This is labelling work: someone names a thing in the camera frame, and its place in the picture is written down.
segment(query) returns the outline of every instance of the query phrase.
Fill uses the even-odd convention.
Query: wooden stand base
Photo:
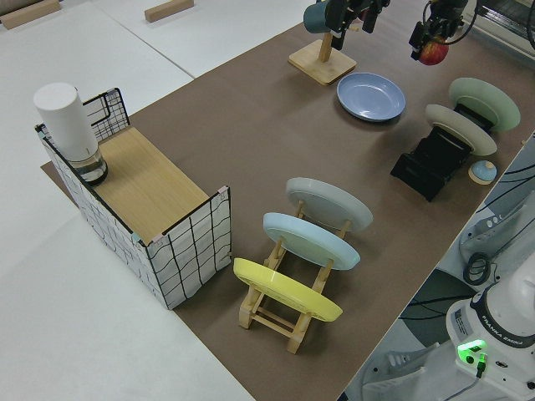
[[[159,21],[180,11],[193,7],[193,0],[170,0],[159,6],[145,10],[145,19],[149,23]]]
[[[43,0],[42,2],[32,4],[12,13],[2,15],[0,21],[6,29],[12,29],[29,23],[34,19],[41,18],[47,14],[54,13],[61,9],[59,0]]]
[[[336,49],[331,50],[326,61],[321,61],[321,48],[322,40],[317,40],[291,54],[288,61],[322,85],[330,85],[356,67],[357,63],[353,59]]]
[[[304,203],[301,200],[298,204],[298,209],[295,214],[295,216],[299,219],[304,218],[303,205]],[[336,235],[339,238],[344,238],[345,233],[349,229],[350,225],[351,221],[346,221],[344,227],[342,227],[342,229],[339,230]],[[285,254],[286,250],[282,247],[282,240],[278,240],[269,257],[264,261],[263,265],[276,271],[283,261]],[[318,275],[316,276],[314,284],[312,285],[312,289],[314,291],[320,294],[323,292],[333,264],[333,261],[329,261],[326,266],[322,266],[319,269]],[[312,316],[307,313],[300,313],[297,322],[295,324],[291,323],[262,307],[263,298],[264,294],[262,292],[258,291],[253,286],[249,287],[249,291],[247,292],[247,295],[240,306],[240,326],[243,328],[250,328],[252,321],[256,320],[264,326],[267,326],[276,332],[280,332],[283,336],[288,337],[288,344],[286,346],[287,351],[295,354],[298,351],[305,334],[307,333],[308,325],[312,321]]]

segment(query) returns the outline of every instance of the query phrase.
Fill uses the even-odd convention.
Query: red apple
[[[434,40],[430,40],[425,44],[418,59],[422,64],[435,65],[446,58],[449,46],[438,42],[444,42],[444,38],[435,36]]]

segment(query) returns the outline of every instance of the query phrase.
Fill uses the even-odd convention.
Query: brown paper mat
[[[490,190],[468,178],[473,158],[431,203],[390,175],[400,154],[431,131],[423,115],[427,104],[452,107],[448,87],[458,77],[484,79],[508,93],[522,123],[494,135],[498,152],[489,159],[499,171],[535,126],[532,70],[481,35],[469,35],[434,67],[410,58],[407,41],[423,6],[392,2],[372,35],[348,33],[344,45],[357,72],[381,74],[404,91],[406,109],[395,121],[353,118],[337,100],[336,83],[323,87],[288,63],[289,54],[317,38],[302,25],[131,117],[205,192],[232,188],[234,256],[259,262],[268,256],[273,244],[262,231],[262,216],[293,213],[284,193],[292,177],[339,186],[374,213],[369,228],[346,236],[361,263],[333,272],[324,290],[344,313],[332,323],[313,321],[297,355],[285,350],[283,336],[260,324],[238,326],[247,288],[231,266],[176,309],[258,400],[335,400]],[[317,270],[287,255],[281,272],[312,283]]]

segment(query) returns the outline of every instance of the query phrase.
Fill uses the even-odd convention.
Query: wooden block
[[[12,13],[2,15],[0,21],[6,29],[12,29],[29,23],[34,19],[41,18],[50,13],[54,13],[61,9],[59,0],[43,0],[42,2],[32,4],[20,10],[13,11]]]
[[[208,199],[134,127],[99,148],[108,176],[94,190],[145,244]]]
[[[330,85],[336,79],[352,71],[357,63],[334,48],[329,59],[322,62],[318,58],[321,44],[322,41],[317,40],[305,46],[291,54],[288,61],[322,85]]]
[[[159,6],[145,10],[145,19],[148,22],[153,23],[154,21],[169,17],[172,14],[176,14],[192,7],[193,0],[171,0],[170,2],[165,2]]]

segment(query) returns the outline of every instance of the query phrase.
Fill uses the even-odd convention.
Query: dark teal mug
[[[330,31],[325,25],[325,10],[328,2],[329,0],[317,2],[304,10],[304,27],[310,33],[327,33]]]

